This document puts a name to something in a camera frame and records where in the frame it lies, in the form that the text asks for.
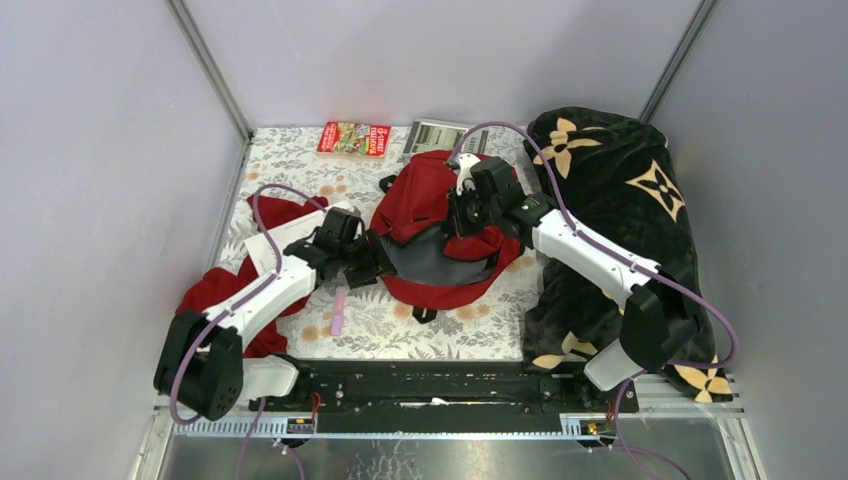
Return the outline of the red student backpack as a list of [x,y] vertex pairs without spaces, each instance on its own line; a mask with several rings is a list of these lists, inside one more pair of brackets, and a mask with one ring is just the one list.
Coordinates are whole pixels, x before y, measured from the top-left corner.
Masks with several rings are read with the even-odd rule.
[[398,174],[381,179],[383,197],[370,221],[395,268],[383,282],[420,324],[478,300],[524,253],[518,240],[495,227],[470,237],[456,234],[448,192],[457,174],[448,157],[447,150],[419,153]]

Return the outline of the grey photo cover book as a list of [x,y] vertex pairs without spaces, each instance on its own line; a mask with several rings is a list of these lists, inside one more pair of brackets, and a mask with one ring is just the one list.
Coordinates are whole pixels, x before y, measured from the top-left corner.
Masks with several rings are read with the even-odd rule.
[[[409,131],[401,158],[408,162],[414,155],[434,150],[451,151],[471,128],[471,125],[433,119],[416,119]],[[462,153],[482,154],[488,143],[489,131],[475,131],[463,143]]]

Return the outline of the red treehouse paperback book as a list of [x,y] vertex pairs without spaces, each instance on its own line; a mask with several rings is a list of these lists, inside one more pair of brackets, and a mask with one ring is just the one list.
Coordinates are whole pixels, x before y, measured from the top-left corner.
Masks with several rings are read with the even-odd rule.
[[320,155],[382,159],[392,127],[388,125],[330,121],[324,125],[316,152]]

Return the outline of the white palm leaf book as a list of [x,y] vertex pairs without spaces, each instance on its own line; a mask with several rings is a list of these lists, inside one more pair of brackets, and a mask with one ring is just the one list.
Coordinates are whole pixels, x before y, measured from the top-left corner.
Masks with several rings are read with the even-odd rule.
[[[306,238],[321,226],[331,208],[338,207],[358,213],[347,201],[329,205],[324,197],[315,197],[314,200],[325,206],[325,209],[320,210],[310,202],[297,204],[290,200],[259,197],[259,218],[264,222],[280,252],[295,241]],[[248,237],[244,245],[257,274],[262,275],[276,269],[276,256],[265,235],[259,232]]]

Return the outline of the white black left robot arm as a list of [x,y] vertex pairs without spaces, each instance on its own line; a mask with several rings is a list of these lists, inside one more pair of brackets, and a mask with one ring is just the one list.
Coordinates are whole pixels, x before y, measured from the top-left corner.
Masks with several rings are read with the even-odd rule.
[[393,274],[385,244],[364,227],[346,203],[314,211],[283,226],[291,242],[268,241],[276,263],[233,296],[201,311],[176,314],[153,377],[170,399],[176,422],[184,406],[197,418],[216,421],[239,403],[272,397],[296,411],[309,401],[310,385],[277,355],[247,358],[247,346],[277,316],[323,283],[343,275],[349,288]]

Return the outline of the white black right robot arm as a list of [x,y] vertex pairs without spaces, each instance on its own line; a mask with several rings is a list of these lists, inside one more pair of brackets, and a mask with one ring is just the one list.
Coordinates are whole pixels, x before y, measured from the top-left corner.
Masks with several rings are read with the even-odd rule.
[[447,194],[457,236],[495,227],[567,265],[622,308],[618,338],[586,364],[586,377],[573,386],[583,410],[601,410],[625,379],[659,371],[701,330],[703,316],[688,266],[662,266],[641,257],[573,219],[545,194],[526,194],[513,168],[499,157],[452,154],[447,164],[457,175]]

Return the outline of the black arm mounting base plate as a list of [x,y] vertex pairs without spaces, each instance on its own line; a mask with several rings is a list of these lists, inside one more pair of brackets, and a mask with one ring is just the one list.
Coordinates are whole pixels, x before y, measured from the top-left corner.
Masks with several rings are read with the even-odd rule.
[[579,363],[550,373],[518,361],[297,360],[268,413],[303,413],[320,434],[554,434],[563,417],[606,420],[614,391]]

